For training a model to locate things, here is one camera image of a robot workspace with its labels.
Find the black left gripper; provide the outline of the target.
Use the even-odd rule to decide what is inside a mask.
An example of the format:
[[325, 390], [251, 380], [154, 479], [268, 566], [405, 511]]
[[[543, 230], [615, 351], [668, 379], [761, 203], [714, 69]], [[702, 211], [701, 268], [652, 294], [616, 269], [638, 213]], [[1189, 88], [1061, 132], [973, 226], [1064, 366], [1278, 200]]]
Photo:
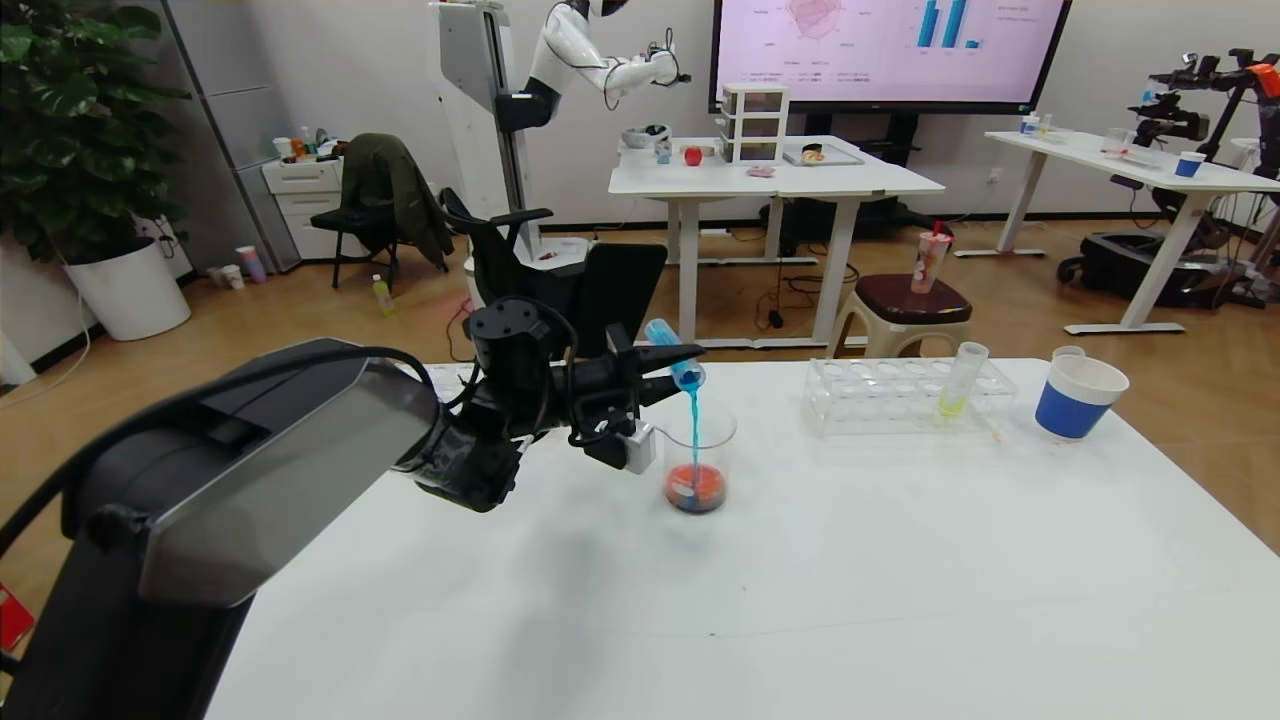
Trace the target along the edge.
[[634, 331], [622, 322], [596, 323], [564, 337], [550, 369], [550, 425], [572, 436], [632, 436], [639, 405], [650, 407], [682, 392], [671, 375], [700, 373], [700, 345], [644, 345], [635, 348]]

